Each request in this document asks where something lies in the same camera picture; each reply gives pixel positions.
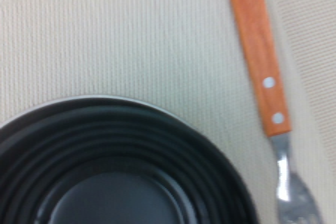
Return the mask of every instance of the black pan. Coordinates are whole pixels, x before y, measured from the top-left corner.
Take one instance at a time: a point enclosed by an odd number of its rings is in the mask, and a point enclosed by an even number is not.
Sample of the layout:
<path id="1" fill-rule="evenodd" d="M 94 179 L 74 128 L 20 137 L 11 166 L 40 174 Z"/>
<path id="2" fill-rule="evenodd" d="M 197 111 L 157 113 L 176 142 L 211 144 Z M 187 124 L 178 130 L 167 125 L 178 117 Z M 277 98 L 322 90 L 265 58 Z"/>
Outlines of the black pan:
<path id="1" fill-rule="evenodd" d="M 71 99 L 0 130 L 1 224 L 256 224 L 205 137 L 122 99 Z"/>

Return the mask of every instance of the orange wooden handle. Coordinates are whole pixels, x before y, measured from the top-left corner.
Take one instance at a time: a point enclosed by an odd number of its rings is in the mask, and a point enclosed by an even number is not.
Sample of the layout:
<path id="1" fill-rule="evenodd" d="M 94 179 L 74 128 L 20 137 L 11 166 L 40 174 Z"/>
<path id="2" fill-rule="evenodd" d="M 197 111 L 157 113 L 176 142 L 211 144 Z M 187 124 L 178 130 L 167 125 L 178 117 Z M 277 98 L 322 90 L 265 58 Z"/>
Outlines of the orange wooden handle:
<path id="1" fill-rule="evenodd" d="M 230 0 L 263 131 L 290 131 L 283 86 L 263 0 Z"/>

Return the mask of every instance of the table surface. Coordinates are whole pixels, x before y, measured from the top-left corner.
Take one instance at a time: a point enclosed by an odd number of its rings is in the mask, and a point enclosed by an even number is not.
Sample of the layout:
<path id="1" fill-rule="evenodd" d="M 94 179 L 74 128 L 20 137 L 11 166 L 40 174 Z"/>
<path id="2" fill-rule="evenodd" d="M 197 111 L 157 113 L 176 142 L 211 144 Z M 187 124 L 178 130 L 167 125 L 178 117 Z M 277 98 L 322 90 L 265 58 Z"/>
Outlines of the table surface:
<path id="1" fill-rule="evenodd" d="M 336 220 L 336 2 L 268 0 L 298 173 Z M 52 100 L 103 94 L 172 112 L 244 179 L 277 224 L 277 170 L 227 0 L 0 1 L 0 122 Z"/>

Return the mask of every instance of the fork handle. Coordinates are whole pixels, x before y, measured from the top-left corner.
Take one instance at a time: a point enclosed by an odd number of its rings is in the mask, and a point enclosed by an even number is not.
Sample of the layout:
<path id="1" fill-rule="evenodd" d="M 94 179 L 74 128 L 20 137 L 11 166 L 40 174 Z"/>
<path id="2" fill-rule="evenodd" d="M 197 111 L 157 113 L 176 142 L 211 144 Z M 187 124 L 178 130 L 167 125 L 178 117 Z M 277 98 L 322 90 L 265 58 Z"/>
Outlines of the fork handle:
<path id="1" fill-rule="evenodd" d="M 230 0 L 263 132 L 290 131 L 283 85 L 263 0 Z"/>

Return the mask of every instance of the frying pan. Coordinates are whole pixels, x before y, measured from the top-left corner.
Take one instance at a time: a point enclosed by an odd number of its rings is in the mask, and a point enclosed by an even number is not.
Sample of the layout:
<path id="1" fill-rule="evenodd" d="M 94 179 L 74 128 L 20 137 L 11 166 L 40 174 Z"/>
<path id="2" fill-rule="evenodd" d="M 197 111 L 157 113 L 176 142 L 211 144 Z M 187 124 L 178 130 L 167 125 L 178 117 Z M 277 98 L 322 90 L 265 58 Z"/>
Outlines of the frying pan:
<path id="1" fill-rule="evenodd" d="M 0 130 L 1 224 L 256 224 L 239 176 L 157 107 L 80 97 Z"/>

